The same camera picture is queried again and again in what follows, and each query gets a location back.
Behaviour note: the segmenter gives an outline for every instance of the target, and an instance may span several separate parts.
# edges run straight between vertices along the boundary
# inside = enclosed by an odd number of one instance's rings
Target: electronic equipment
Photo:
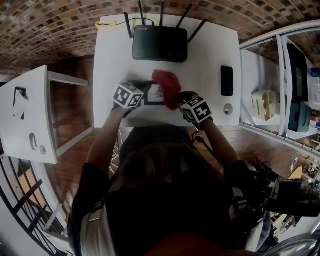
[[[230,66],[221,66],[221,95],[234,95],[234,70]]]
[[[188,39],[187,31],[179,27],[191,9],[192,4],[188,6],[176,27],[162,26],[164,0],[162,0],[161,3],[159,26],[146,25],[140,0],[138,0],[138,6],[142,25],[134,28],[133,35],[131,33],[128,14],[126,12],[124,13],[129,38],[131,39],[133,37],[133,59],[136,61],[185,62],[188,59],[188,43],[192,41],[207,20],[203,20]]]
[[[301,179],[283,179],[272,171],[270,163],[259,164],[258,159],[256,171],[249,170],[246,166],[232,166],[223,162],[202,137],[196,136],[192,142],[194,141],[202,143],[214,158],[224,164],[225,180],[246,195],[246,200],[243,200],[243,195],[238,196],[238,207],[234,209],[238,216],[243,214],[246,225],[251,222],[255,227],[264,218],[266,211],[300,217],[319,216],[318,184]]]
[[[303,102],[291,101],[288,129],[297,133],[308,132],[312,109]]]
[[[292,43],[287,45],[291,73],[292,73],[292,100],[307,102],[308,101],[308,68],[306,56]]]

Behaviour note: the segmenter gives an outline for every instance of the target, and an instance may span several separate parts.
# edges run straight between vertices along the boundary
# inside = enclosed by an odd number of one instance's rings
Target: black router
[[[142,25],[134,28],[133,36],[128,14],[124,13],[129,37],[130,39],[133,37],[132,57],[134,60],[183,63],[188,59],[188,43],[191,42],[207,20],[203,20],[188,39],[187,31],[179,27],[191,9],[192,4],[188,6],[177,26],[169,27],[162,26],[164,3],[164,0],[162,0],[159,26],[154,26],[153,23],[152,25],[145,24],[141,2],[138,0]]]

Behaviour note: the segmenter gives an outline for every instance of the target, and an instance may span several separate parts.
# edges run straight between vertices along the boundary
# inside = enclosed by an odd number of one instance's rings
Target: red cloth
[[[174,73],[155,69],[152,73],[152,79],[164,88],[163,99],[167,108],[176,110],[178,108],[176,102],[181,91],[178,77]]]

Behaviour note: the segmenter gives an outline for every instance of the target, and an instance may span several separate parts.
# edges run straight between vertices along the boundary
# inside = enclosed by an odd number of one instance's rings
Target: metal rail
[[[243,123],[243,122],[240,122],[239,126],[242,129],[245,129],[245,130],[250,131],[255,134],[259,134],[263,137],[266,137],[268,139],[271,139],[273,141],[276,141],[278,143],[286,145],[287,147],[290,147],[294,150],[297,150],[303,154],[306,154],[314,159],[320,160],[320,152],[319,151],[316,151],[315,149],[312,149],[306,145],[302,145],[299,142],[296,142],[291,138],[282,137],[276,133],[273,133],[272,131],[264,130],[264,129],[261,129],[258,127],[252,127],[251,125]]]
[[[276,29],[274,31],[265,33],[263,35],[260,35],[256,38],[253,38],[251,40],[248,40],[242,44],[240,44],[240,50],[245,50],[251,47],[255,47],[258,45],[261,45],[263,43],[276,40],[277,36],[281,37],[288,37],[304,32],[310,32],[310,31],[317,31],[320,29],[320,20],[312,20],[312,21],[305,21],[298,24],[285,26],[283,28]]]
[[[10,181],[7,171],[5,170],[4,164],[2,159],[0,158],[0,168],[2,169],[5,181],[9,187],[9,191],[12,193],[13,197],[16,200],[16,205],[12,205],[10,203],[10,201],[8,200],[8,197],[6,195],[6,193],[4,192],[3,188],[0,186],[0,196],[2,198],[2,200],[4,201],[6,207],[8,208],[8,210],[10,211],[10,213],[12,214],[12,216],[15,218],[15,220],[19,223],[19,225],[23,228],[23,230],[46,252],[48,253],[50,256],[56,256],[58,255],[62,255],[62,253],[60,252],[60,250],[58,250],[58,248],[51,243],[51,241],[42,233],[42,230],[44,230],[44,227],[46,226],[46,224],[49,221],[48,216],[46,215],[45,210],[49,209],[51,211],[51,213],[53,213],[51,207],[48,205],[48,202],[46,200],[46,198],[44,197],[44,194],[41,190],[41,185],[43,184],[42,180],[37,180],[34,170],[32,168],[32,165],[30,162],[29,166],[32,172],[32,176],[34,178],[35,184],[33,186],[31,186],[31,183],[28,179],[28,176],[26,175],[26,173],[24,172],[24,170],[22,170],[23,176],[26,180],[26,183],[28,185],[28,192],[25,192],[23,189],[23,186],[21,184],[21,181],[19,180],[19,177],[16,173],[13,161],[11,159],[11,157],[8,157],[8,161],[9,161],[9,166],[12,170],[13,176],[15,178],[15,181]],[[19,165],[21,166],[21,168],[23,167],[22,161],[19,159],[18,160]],[[20,191],[22,193],[22,198],[18,198],[14,187],[16,186],[16,184],[12,184],[12,182],[16,182],[18,184],[18,187],[20,188]],[[45,205],[42,207],[42,205],[40,204],[39,199],[36,196],[36,191],[39,191],[41,196],[43,197],[43,200],[45,202]],[[20,210],[24,213],[24,215],[26,216],[26,219],[28,219],[28,221],[30,223],[26,223],[20,218],[19,216],[19,212]],[[57,228],[55,227],[55,225],[52,225],[51,227],[54,228],[54,230],[59,234],[60,232],[58,232]]]

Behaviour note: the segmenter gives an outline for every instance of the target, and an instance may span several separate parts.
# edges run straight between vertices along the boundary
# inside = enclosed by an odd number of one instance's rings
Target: black railing
[[[32,173],[32,177],[34,179],[35,184],[31,186],[30,180],[28,179],[28,176],[23,170],[23,162],[19,159],[19,168],[21,171],[18,173],[22,176],[24,176],[28,191],[25,192],[21,181],[19,180],[18,174],[15,170],[13,161],[11,157],[8,157],[9,165],[11,170],[5,170],[4,164],[3,164],[3,158],[0,157],[0,168],[2,169],[4,178],[6,183],[8,184],[9,190],[14,196],[16,200],[16,204],[12,205],[10,201],[8,200],[8,192],[7,194],[4,192],[3,188],[0,185],[0,196],[2,200],[4,201],[6,207],[9,209],[12,216],[15,218],[15,220],[19,223],[19,225],[23,228],[23,230],[44,250],[46,251],[50,256],[55,255],[65,255],[65,253],[61,252],[57,249],[57,247],[51,243],[51,241],[42,233],[44,230],[44,227],[46,226],[46,223],[49,221],[51,214],[53,213],[52,208],[48,204],[44,193],[41,189],[41,185],[43,184],[42,180],[37,180],[34,169],[32,167],[31,162],[28,162],[29,168]],[[8,178],[8,172],[13,172],[14,181],[17,182],[19,189],[22,193],[22,198],[19,199],[17,196],[17,193],[14,190],[15,184],[11,184],[10,179]],[[39,191],[41,194],[41,199],[44,201],[44,204],[40,203],[39,198],[37,198],[36,191]],[[19,211],[22,211],[26,218],[29,220],[30,224],[27,226],[26,223],[20,218]],[[59,223],[57,218],[55,218],[54,223],[51,226],[55,232],[58,234],[61,234],[63,231],[62,225]]]

